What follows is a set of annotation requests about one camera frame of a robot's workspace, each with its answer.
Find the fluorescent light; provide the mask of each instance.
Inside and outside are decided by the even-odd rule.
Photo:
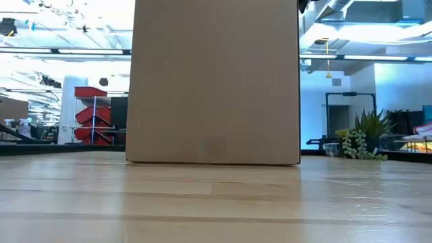
[[[0,48],[1,52],[8,53],[51,53],[50,49],[37,49],[37,48]]]
[[[396,56],[374,56],[374,55],[346,55],[345,59],[353,60],[371,60],[371,61],[405,61],[408,57]]]
[[[11,89],[11,92],[46,92],[45,90]]]
[[[327,54],[300,54],[301,59],[336,59],[337,55]]]
[[[123,95],[123,94],[128,94],[129,92],[128,91],[107,91],[107,93],[108,94],[120,94],[120,95]]]
[[[416,57],[414,61],[432,61],[432,57]]]
[[[86,50],[86,49],[60,49],[63,54],[99,54],[99,55],[119,55],[123,54],[122,50]]]

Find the wooden tabletop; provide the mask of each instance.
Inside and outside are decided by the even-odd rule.
[[[430,242],[432,166],[136,165],[124,153],[0,158],[0,242]]]

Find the string of pearls plant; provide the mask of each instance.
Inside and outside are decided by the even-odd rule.
[[[344,150],[345,156],[350,156],[353,159],[368,159],[368,160],[379,160],[387,161],[387,155],[376,155],[367,151],[366,134],[362,131],[351,130],[347,131],[343,137],[342,149]],[[357,148],[352,148],[352,141],[355,141]]]

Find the white wall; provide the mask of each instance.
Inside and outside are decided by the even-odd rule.
[[[432,63],[375,64],[378,108],[421,111],[432,105]]]
[[[301,145],[302,149],[318,149],[317,145],[306,145],[312,138],[321,138],[326,135],[325,93],[349,92],[350,77],[343,72],[332,72],[333,78],[341,78],[342,86],[333,87],[332,79],[326,78],[327,72],[318,71],[308,74],[300,73],[300,99],[301,99]],[[330,105],[350,105],[350,98],[343,96],[330,96]]]
[[[363,68],[351,76],[351,91],[358,93],[375,94],[375,68],[374,65]],[[351,98],[350,127],[355,126],[356,114],[361,114],[363,109],[373,111],[373,99],[369,95],[359,95]]]
[[[63,95],[61,97],[58,144],[65,144],[72,141],[72,129],[70,129],[70,127],[74,125],[74,112],[84,109],[82,102],[77,101],[75,98],[75,87],[87,85],[88,80],[85,76],[65,76],[63,81]]]

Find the doorway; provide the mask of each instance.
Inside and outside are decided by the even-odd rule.
[[[336,131],[350,127],[350,106],[330,105],[329,106],[330,134],[328,138],[336,138]]]

